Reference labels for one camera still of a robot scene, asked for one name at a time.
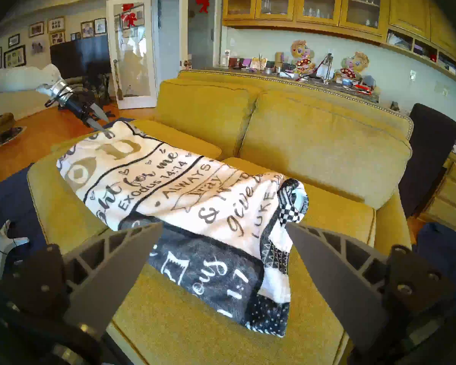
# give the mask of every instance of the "sofa cushion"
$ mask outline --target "sofa cushion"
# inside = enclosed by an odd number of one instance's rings
[[[221,150],[203,140],[150,120],[135,120],[137,128],[175,147],[209,158],[219,157]],[[63,254],[89,237],[105,230],[103,224],[74,194],[56,168],[56,162],[71,146],[91,134],[66,141],[51,154],[32,165],[28,185],[37,217],[47,243],[56,243]]]
[[[229,83],[162,82],[155,120],[238,155],[260,89]]]
[[[249,174],[269,171],[229,158]],[[307,224],[345,233],[367,243],[374,234],[374,210],[305,185]],[[113,317],[116,328],[151,364],[337,363],[347,336],[317,291],[293,247],[289,258],[292,291],[284,338],[262,335],[226,319],[194,295],[146,265]]]
[[[240,158],[379,209],[411,157],[391,125],[298,94],[262,93]]]
[[[224,82],[253,86],[263,91],[280,91],[285,94],[300,94],[307,101],[321,100],[337,104],[346,109],[356,111],[363,116],[378,120],[398,130],[408,140],[412,135],[414,124],[412,120],[398,112],[379,107],[363,98],[326,89],[321,85],[311,85],[305,82],[296,82],[287,78],[278,78],[273,75],[247,74],[243,72],[229,71],[201,71],[183,70],[178,79],[194,81]]]

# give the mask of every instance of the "checkered pattern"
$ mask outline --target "checkered pattern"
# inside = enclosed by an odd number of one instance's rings
[[[304,218],[304,214],[300,214],[292,204],[286,204],[280,207],[280,225],[283,227],[288,222],[300,222]]]

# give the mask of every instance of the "fleece throw blanket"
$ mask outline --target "fleece throw blanket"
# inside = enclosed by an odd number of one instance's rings
[[[249,329],[284,336],[292,247],[285,225],[308,206],[299,181],[249,175],[125,122],[77,143],[57,168],[111,229],[162,221],[149,263],[170,281]]]

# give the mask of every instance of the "glass cabinet door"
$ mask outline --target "glass cabinet door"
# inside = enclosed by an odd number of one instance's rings
[[[257,0],[255,18],[292,20],[294,0]]]
[[[341,0],[296,0],[297,20],[338,25]]]
[[[381,34],[384,30],[382,15],[388,7],[389,0],[343,0],[339,25]]]
[[[254,19],[256,0],[224,0],[224,19]]]

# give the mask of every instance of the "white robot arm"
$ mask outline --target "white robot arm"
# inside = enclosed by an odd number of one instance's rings
[[[78,99],[74,89],[61,78],[59,70],[53,64],[43,69],[36,67],[0,69],[0,92],[24,90],[36,90],[48,95],[50,100],[57,101],[60,106],[72,111],[85,125],[96,130],[104,129],[89,113],[108,122],[108,117],[96,103],[89,105]]]

